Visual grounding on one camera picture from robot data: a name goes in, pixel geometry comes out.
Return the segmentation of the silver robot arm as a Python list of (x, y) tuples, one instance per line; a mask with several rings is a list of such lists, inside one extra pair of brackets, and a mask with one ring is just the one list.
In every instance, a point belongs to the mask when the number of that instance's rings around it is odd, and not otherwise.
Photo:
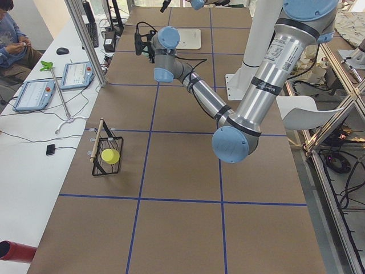
[[(195, 10), (199, 10), (205, 5), (216, 5), (216, 6), (225, 6), (230, 3), (230, 0), (191, 0), (188, 1), (191, 7)], [(163, 13), (168, 6), (170, 5), (171, 0), (163, 1), (160, 12)]]
[(305, 48), (332, 40), (337, 5), (337, 1), (257, 2), (242, 66), (226, 84), (238, 92), (236, 110), (177, 57), (176, 28), (166, 26), (145, 35), (135, 32), (135, 51), (149, 55), (155, 81), (179, 80), (186, 87), (218, 124), (212, 137), (216, 156), (238, 163), (257, 148), (261, 123)]

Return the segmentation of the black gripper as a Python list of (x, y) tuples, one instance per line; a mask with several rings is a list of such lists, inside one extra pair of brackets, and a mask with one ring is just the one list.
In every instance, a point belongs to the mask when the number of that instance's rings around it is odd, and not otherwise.
[[(162, 7), (160, 9), (160, 12), (163, 13), (168, 8), (170, 3), (171, 3), (171, 0), (164, 0)], [(155, 52), (154, 52), (154, 49), (152, 48), (152, 44), (151, 44), (152, 38), (155, 34), (156, 34), (155, 30), (150, 30), (148, 34), (144, 34), (144, 35), (141, 35), (139, 33), (139, 30), (136, 30), (135, 34), (134, 34), (135, 54), (137, 56), (141, 55), (143, 48), (145, 46), (148, 46), (149, 54), (150, 54), (148, 59), (149, 59), (150, 63), (155, 62)]]

